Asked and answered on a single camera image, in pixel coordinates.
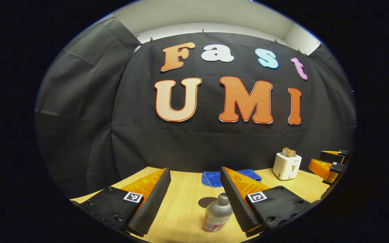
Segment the black fabric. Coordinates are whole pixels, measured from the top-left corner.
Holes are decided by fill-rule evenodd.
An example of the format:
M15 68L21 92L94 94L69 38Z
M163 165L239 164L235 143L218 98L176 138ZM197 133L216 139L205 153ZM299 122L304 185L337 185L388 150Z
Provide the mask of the black fabric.
M162 73L160 67L165 56L162 50L187 42L195 43L196 47L189 50L184 65ZM203 47L210 44L228 46L235 60L230 63L203 60ZM256 48L273 51L279 67L261 66L255 55ZM292 57L297 57L304 65L307 81L298 75L290 61ZM144 43L128 63L130 71L122 77L112 130L129 141L136 151L131 161L148 166L188 172L215 171L220 166L235 170L265 169L273 166L275 154L287 146L303 158L300 168L309 171L310 159L318 157L321 150L352 148L356 119L350 98L352 90L338 63L330 60L333 57L325 49L319 48L308 59L289 47L242 34L181 34ZM249 92L258 80L270 82L274 121L257 124L252 119L244 122L241 116L236 123L219 121L225 98L224 86L219 82L223 76L239 77ZM180 123L161 119L155 109L154 83L175 80L171 106L181 109L185 88L180 82L188 77L202 79L193 117ZM291 107L287 89L290 87L302 92L299 125L287 122Z
M70 198L146 166L115 163L111 132L118 85L139 44L119 20L105 17L71 40L43 79L35 106L37 141L48 172Z
M118 42L98 35L79 40L88 39L95 51L80 45L65 48L38 95L40 148L50 174L69 197L95 192L146 166L186 172L218 171L221 166L265 169L273 167L275 154L286 146L303 158L300 169L309 171L310 159L321 150L352 150L356 120L352 89L325 47L307 58L258 37L192 33L144 43L132 53L137 40L120 25L119 31L128 37L118 34L116 27L107 27L114 25L116 20L111 20L101 29L112 29L106 34L114 39L120 36ZM196 47L189 49L184 65L161 72L162 50L187 42ZM211 44L228 46L235 59L230 63L203 60L203 47ZM274 52L279 67L261 66L256 48ZM68 54L74 50L75 56ZM308 80L298 75L290 60L293 57L304 65ZM221 122L218 116L224 109L225 89L219 79L223 76L240 78L249 92L258 80L270 82L274 121L258 124L250 118L245 122L239 115L235 123ZM185 100L181 80L189 77L202 79L196 112L180 123L161 119L156 113L154 84L176 81L171 106L178 110ZM287 89L291 87L302 93L299 125L287 121L291 109Z

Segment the table surface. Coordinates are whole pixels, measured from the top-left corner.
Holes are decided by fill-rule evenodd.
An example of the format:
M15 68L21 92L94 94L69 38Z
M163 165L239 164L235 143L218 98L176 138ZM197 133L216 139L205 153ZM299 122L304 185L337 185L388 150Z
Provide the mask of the table surface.
M122 188L158 170L158 168L146 167L112 186ZM296 178L287 181L279 180L273 174L272 168L255 170L255 172L262 177L262 184L269 187L284 186L310 203L320 200L321 195L328 188L327 184L322 183L322 178L301 170L298 171ZM134 237L153 243L238 243L258 236L246 237L234 214L220 231L204 232L201 224L205 209L199 206L198 202L204 197L218 197L224 189L203 185L202 173L171 171L170 174L171 183L150 231L144 237L132 234ZM71 200L83 203L98 192Z

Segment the blue letter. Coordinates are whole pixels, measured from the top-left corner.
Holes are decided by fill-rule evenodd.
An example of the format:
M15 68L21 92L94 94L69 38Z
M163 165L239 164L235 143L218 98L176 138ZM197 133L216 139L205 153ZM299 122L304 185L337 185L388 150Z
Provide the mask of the blue letter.
M275 60L276 56L272 51L258 48L255 50L255 54L260 57L258 61L262 66L272 69L278 68L278 62Z

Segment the letter cutout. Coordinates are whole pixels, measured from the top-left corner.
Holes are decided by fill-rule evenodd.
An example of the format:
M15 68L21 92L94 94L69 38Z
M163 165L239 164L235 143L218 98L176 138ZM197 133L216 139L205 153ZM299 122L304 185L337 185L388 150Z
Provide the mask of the letter cutout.
M301 123L301 117L300 117L301 91L295 88L289 88L287 89L287 92L289 92L290 100L291 100L290 116L287 119L287 121L289 122L289 124L298 125Z
M201 83L200 78L186 78L181 81L185 86L185 103L184 107L177 111L170 107L171 91L176 82L174 80L157 82L154 87L157 89L156 111L159 117L170 122L182 122L193 116L196 110L198 85Z
M301 62L299 62L296 57L292 58L291 62L293 62L295 64L296 70L297 70L298 74L300 75L300 77L304 80L307 80L307 75L303 71L304 66L301 64Z
M204 51L201 54L203 60L206 61L217 61L231 62L235 57L230 54L230 49L224 45L208 45L204 47Z
M273 122L270 104L270 92L273 88L271 83L257 81L250 94L237 77L222 77L220 83L225 87L225 101L224 111L219 115L219 120L229 123L236 122L239 118L235 113L236 104L245 122L250 119L255 107L256 113L253 116L255 123Z
M171 46L164 48L163 52L165 53L165 64L160 68L162 72L166 72L172 69L180 68L184 65L184 62L179 60L179 57L182 59L187 59L188 49L193 49L196 45L194 43L184 43L177 46Z
M258 49L255 50L255 54L258 57L260 57L258 59L258 62L262 66L264 66L266 68L272 68L272 69L278 68L278 62L275 59L276 55L272 51L269 51L269 50L266 50L266 49L262 49L262 48L258 48Z

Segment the blue towel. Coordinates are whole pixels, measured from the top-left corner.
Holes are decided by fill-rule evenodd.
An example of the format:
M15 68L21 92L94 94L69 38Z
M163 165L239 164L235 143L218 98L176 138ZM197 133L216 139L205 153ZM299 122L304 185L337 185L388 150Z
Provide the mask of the blue towel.
M247 177L252 178L253 180L262 182L262 178L258 174L256 174L252 169L243 169L243 170L239 170L238 172ZM220 172L204 171L202 173L202 184L210 187L222 187L222 184L220 182Z

